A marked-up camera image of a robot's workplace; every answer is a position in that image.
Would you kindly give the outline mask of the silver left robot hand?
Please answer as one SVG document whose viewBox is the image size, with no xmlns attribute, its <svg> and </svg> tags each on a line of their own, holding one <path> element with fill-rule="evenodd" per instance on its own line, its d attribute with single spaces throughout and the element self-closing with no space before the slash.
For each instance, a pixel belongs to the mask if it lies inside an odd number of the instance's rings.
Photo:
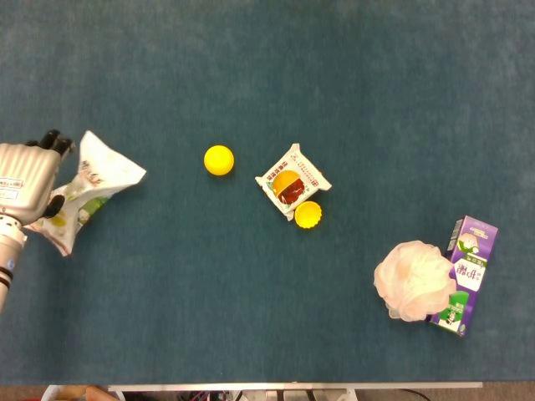
<svg viewBox="0 0 535 401">
<path fill-rule="evenodd" d="M 52 129 L 40 140 L 1 144 L 1 214 L 27 226 L 56 216 L 65 199 L 53 195 L 59 167 L 74 142 Z"/>
</svg>

